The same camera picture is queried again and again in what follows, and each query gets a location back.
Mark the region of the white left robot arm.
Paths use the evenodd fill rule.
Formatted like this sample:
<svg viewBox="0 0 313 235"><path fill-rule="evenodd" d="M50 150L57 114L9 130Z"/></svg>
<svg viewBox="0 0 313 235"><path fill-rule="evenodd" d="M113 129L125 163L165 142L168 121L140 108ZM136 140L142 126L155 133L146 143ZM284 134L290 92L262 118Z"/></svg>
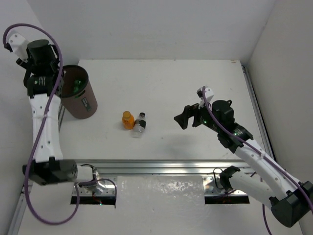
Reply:
<svg viewBox="0 0 313 235"><path fill-rule="evenodd" d="M36 40L26 45L24 85L32 108L33 149L22 167L26 179L45 186L94 179L90 166L64 159L59 141L59 107L77 119L95 114L98 104L87 71L78 65L59 67L55 45Z"/></svg>

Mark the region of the crushed green bottle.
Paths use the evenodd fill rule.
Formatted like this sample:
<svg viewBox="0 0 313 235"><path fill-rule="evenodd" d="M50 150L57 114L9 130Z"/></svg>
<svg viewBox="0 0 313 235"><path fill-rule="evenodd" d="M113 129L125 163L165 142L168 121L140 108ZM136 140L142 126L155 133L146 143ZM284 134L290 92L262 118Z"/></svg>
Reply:
<svg viewBox="0 0 313 235"><path fill-rule="evenodd" d="M77 93L80 91L81 87L83 86L84 82L81 80L75 80L73 83L73 93Z"/></svg>

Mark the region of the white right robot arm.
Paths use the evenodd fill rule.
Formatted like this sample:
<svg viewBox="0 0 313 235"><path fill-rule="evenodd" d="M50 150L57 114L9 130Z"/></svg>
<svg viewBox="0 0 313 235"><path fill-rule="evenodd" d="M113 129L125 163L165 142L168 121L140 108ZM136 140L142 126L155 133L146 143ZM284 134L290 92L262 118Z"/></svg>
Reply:
<svg viewBox="0 0 313 235"><path fill-rule="evenodd" d="M291 228L313 209L313 184L301 182L275 162L253 135L235 122L232 101L217 100L211 109L198 103L184 107L174 120L182 129L204 125L217 133L221 145L244 160L262 181L244 176L238 167L230 166L220 173L224 190L239 189L268 207L273 216L285 227Z"/></svg>

